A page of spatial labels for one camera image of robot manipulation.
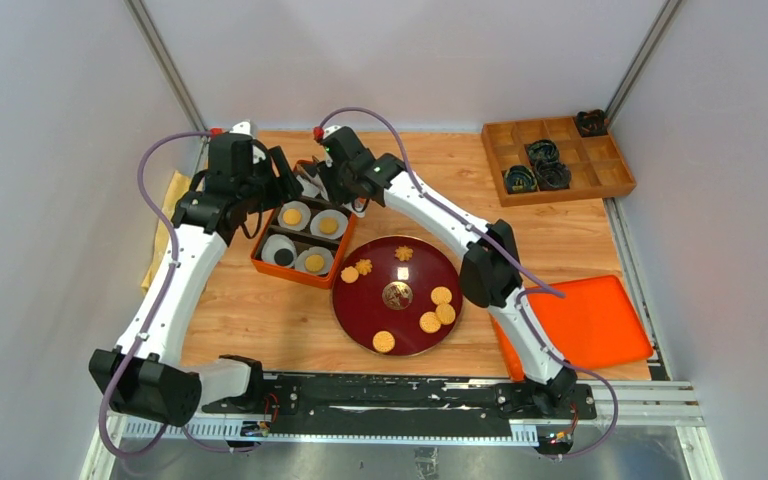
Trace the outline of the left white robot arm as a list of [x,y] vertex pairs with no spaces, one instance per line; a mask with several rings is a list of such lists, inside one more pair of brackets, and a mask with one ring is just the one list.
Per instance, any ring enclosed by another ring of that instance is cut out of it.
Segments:
[[180,365],[195,308],[214,268],[245,222],[296,200],[302,187],[283,151],[260,142],[253,124],[204,132],[208,163],[192,179],[170,217],[161,266],[125,332],[110,350],[98,349],[89,372],[103,407],[182,427],[204,405],[228,399],[243,413],[266,400],[260,362],[235,355],[197,367]]

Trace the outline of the black chocolate cookie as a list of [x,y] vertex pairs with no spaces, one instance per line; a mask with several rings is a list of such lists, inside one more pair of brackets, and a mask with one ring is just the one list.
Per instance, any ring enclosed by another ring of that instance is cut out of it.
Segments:
[[290,248],[279,248],[273,253],[272,259],[277,266],[292,268],[295,264],[296,253]]

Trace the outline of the orange cookie box tray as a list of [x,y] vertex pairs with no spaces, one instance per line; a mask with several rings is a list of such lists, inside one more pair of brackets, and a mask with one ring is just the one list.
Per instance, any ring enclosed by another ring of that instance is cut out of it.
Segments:
[[293,169],[303,185],[302,196],[271,212],[250,259],[267,275],[319,289],[330,289],[357,223],[345,207],[326,201],[316,189],[312,160]]

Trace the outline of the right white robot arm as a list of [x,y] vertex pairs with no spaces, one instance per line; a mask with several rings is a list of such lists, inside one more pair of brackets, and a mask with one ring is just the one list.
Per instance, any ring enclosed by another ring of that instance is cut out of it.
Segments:
[[549,418],[567,409],[578,376],[529,304],[511,225],[467,213],[422,181],[405,154],[375,156],[347,126],[317,126],[313,135],[326,154],[318,169],[329,197],[395,210],[459,256],[462,294],[502,328],[525,374],[527,405]]

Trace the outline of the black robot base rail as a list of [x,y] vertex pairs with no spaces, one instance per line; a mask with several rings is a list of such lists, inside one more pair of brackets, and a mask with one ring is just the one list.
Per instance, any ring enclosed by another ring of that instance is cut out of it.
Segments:
[[594,420],[592,389],[574,386],[552,407],[523,383],[456,377],[269,375],[260,400],[201,407],[192,435],[241,441],[514,443]]

